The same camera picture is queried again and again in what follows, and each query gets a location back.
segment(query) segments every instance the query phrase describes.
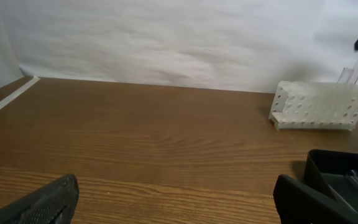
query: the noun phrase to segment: white tape strip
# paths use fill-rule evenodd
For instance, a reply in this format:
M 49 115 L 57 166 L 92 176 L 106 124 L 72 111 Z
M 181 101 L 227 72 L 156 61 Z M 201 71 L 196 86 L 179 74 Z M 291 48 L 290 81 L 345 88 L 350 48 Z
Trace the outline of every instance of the white tape strip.
M 5 99 L 0 101 L 0 109 L 2 109 L 4 106 L 6 106 L 8 103 L 10 103 L 12 100 L 14 100 L 16 97 L 18 97 L 20 94 L 25 92 L 28 88 L 30 88 L 32 85 L 34 85 L 40 78 L 34 77 L 30 81 L 28 81 L 26 84 L 24 84 L 22 87 L 18 88 L 16 91 L 14 91 L 12 94 L 7 96 Z

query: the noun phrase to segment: perforated white rack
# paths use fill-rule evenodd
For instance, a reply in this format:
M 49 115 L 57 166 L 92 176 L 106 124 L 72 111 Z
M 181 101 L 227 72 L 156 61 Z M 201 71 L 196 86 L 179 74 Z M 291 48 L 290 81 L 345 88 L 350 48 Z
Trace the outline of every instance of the perforated white rack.
M 348 129 L 358 121 L 358 86 L 280 82 L 270 116 L 277 129 Z

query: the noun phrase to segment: wooden table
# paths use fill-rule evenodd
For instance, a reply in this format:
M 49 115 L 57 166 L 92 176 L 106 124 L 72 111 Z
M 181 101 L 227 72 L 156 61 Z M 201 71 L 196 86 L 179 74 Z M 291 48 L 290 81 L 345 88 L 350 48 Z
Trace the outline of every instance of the wooden table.
M 280 223 L 279 174 L 349 131 L 277 131 L 273 95 L 43 78 L 0 111 L 0 208 L 74 173 L 73 223 Z

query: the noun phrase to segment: white backdrop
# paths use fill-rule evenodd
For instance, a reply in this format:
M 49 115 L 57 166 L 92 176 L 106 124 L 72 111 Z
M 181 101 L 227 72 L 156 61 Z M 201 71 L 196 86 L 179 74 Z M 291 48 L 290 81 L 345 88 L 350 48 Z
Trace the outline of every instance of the white backdrop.
M 274 92 L 336 82 L 358 0 L 1 0 L 28 75 Z

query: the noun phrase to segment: brown tabletop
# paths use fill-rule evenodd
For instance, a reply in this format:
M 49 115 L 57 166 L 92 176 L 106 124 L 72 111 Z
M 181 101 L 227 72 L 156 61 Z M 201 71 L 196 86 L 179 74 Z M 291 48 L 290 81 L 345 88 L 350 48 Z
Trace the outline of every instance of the brown tabletop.
M 277 131 L 273 95 L 43 78 L 0 110 L 0 208 L 66 173 L 73 223 L 280 223 L 277 176 L 349 131 Z

